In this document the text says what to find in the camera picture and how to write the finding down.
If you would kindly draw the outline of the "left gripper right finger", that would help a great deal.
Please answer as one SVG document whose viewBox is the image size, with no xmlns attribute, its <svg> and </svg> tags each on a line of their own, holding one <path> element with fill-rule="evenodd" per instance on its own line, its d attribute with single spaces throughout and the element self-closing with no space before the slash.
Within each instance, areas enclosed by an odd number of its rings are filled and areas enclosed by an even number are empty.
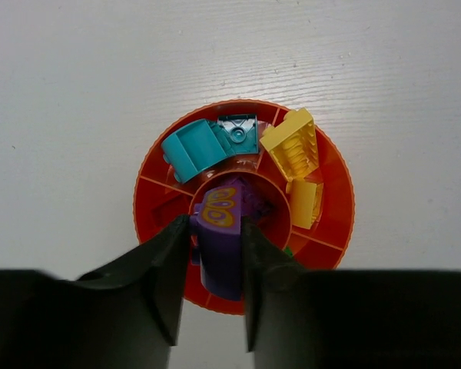
<svg viewBox="0 0 461 369">
<path fill-rule="evenodd" d="M 461 271 L 309 270 L 245 221 L 257 368 L 461 368 Z"/>
</svg>

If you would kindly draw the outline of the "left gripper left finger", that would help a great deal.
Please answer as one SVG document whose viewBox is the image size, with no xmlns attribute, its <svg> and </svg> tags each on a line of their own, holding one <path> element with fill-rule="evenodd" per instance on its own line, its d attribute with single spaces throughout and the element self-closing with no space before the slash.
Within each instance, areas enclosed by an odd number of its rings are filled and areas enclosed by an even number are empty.
<svg viewBox="0 0 461 369">
<path fill-rule="evenodd" d="M 189 218 L 69 281 L 0 269 L 0 368 L 165 368 L 177 343 Z"/>
</svg>

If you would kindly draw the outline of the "green lego brick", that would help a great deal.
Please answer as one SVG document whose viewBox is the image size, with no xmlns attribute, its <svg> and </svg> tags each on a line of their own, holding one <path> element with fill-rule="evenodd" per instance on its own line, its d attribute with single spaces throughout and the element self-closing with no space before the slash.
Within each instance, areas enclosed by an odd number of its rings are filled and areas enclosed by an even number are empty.
<svg viewBox="0 0 461 369">
<path fill-rule="evenodd" d="M 285 247 L 284 252 L 291 258 L 294 257 L 293 251 L 289 247 Z"/>
</svg>

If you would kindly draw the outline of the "purple lego plate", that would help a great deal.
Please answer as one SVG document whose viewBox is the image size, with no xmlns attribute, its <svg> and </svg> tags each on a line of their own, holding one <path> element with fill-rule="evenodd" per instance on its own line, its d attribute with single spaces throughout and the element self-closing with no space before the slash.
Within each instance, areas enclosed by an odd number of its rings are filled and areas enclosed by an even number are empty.
<svg viewBox="0 0 461 369">
<path fill-rule="evenodd" d="M 191 263 L 201 269 L 201 283 L 228 301 L 242 295 L 242 219 L 262 222 L 274 209 L 245 177 L 233 175 L 205 192 L 190 216 L 195 246 Z"/>
</svg>

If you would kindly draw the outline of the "yellow curved lego piece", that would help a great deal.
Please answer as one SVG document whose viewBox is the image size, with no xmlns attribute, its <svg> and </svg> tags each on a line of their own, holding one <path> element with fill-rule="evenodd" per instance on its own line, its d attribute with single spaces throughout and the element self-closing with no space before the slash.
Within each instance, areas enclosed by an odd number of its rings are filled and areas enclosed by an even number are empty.
<svg viewBox="0 0 461 369">
<path fill-rule="evenodd" d="M 294 179 L 287 185 L 293 226 L 311 229 L 321 214 L 323 183 Z"/>
</svg>

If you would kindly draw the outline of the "red rounded lego brick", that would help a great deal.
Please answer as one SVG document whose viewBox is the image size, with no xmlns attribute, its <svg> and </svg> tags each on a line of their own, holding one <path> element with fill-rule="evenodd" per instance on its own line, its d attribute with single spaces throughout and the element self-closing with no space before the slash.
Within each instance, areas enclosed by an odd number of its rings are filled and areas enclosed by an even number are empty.
<svg viewBox="0 0 461 369">
<path fill-rule="evenodd" d="M 171 191 L 156 200 L 150 208 L 151 220 L 156 228 L 163 228 L 178 215 L 187 214 L 190 198 L 178 191 Z"/>
</svg>

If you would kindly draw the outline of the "long yellow lego plate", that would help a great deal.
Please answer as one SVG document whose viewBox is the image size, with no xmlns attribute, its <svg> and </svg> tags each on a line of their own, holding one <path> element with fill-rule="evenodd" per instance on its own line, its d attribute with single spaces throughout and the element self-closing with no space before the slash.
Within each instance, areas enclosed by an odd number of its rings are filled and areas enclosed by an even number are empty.
<svg viewBox="0 0 461 369">
<path fill-rule="evenodd" d="M 320 166 L 316 127 L 305 108 L 288 111 L 278 126 L 266 128 L 260 143 L 288 182 L 305 178 Z"/>
</svg>

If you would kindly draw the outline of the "cyan rounded lego brick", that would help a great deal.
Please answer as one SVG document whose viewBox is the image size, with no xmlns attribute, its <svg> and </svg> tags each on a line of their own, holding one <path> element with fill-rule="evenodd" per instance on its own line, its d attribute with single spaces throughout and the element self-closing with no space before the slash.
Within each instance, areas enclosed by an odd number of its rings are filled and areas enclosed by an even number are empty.
<svg viewBox="0 0 461 369">
<path fill-rule="evenodd" d="M 163 159 L 174 169 L 179 183 L 186 183 L 231 156 L 231 146 L 216 121 L 198 119 L 168 135 L 162 142 Z"/>
</svg>

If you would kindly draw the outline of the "blue square lego brick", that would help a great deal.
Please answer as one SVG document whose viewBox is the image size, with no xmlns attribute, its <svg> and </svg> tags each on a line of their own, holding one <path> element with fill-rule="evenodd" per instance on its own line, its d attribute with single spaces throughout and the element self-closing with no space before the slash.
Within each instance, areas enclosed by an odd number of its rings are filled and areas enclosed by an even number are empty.
<svg viewBox="0 0 461 369">
<path fill-rule="evenodd" d="M 253 155 L 259 152 L 258 120 L 256 114 L 221 115 L 217 133 L 228 156 Z"/>
</svg>

